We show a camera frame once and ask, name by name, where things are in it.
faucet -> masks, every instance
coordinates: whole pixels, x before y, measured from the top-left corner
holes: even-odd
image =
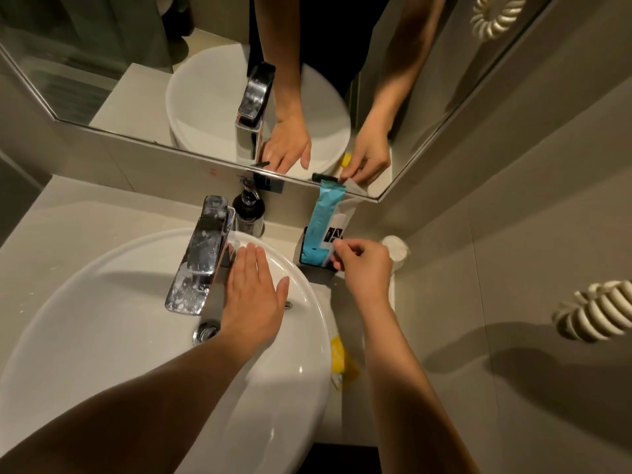
[[[228,243],[235,211],[228,200],[207,196],[189,240],[185,256],[164,303],[169,311],[199,316],[216,279],[233,263],[234,247]]]
[[[248,78],[241,104],[237,109],[237,152],[246,164],[260,162],[264,146],[264,114],[270,99],[276,68],[263,62],[255,66]]]

hand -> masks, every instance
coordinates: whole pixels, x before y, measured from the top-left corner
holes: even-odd
[[[388,305],[393,264],[389,250],[366,239],[336,239],[334,249],[334,268],[344,271],[344,280],[360,309]]]
[[[288,299],[289,278],[273,278],[262,247],[241,247],[226,282],[222,329],[246,360],[279,332]]]
[[[270,161],[266,169],[286,174],[300,158],[301,166],[310,166],[312,140],[303,116],[294,115],[281,121],[273,128],[270,140],[265,143],[261,161]]]
[[[374,182],[391,165],[388,134],[386,123],[369,114],[356,137],[352,160],[343,169],[339,182],[349,178],[360,186]]]

soap dispenser pump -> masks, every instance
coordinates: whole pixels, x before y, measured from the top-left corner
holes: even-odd
[[[243,191],[233,200],[235,229],[260,238],[264,232],[264,201],[257,193],[254,179],[245,177],[241,182]]]

teal wrapper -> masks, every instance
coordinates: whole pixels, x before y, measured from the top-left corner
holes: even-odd
[[[342,201],[346,190],[345,186],[333,181],[320,183],[320,196],[305,232],[301,263],[321,266],[329,255],[329,250],[320,247],[320,241],[325,237],[331,215],[334,214],[336,205]]]

sink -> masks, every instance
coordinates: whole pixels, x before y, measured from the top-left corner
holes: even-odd
[[[0,456],[81,401],[189,350],[201,319],[164,308],[191,229],[137,239],[87,265],[43,305],[0,379]],[[275,284],[290,277],[280,332],[234,379],[178,473],[294,471],[310,448],[328,397],[329,335],[316,295],[273,247]],[[221,316],[223,290],[210,295]]]
[[[239,44],[209,48],[192,56],[171,76],[167,117],[179,147],[237,163],[234,123],[247,84],[249,49]],[[312,137],[312,160],[308,169],[297,161],[288,176],[312,179],[315,172],[330,174],[335,170],[349,142],[351,121],[334,87],[308,65],[303,65],[301,96]],[[271,97],[264,118],[265,139],[275,123]]]

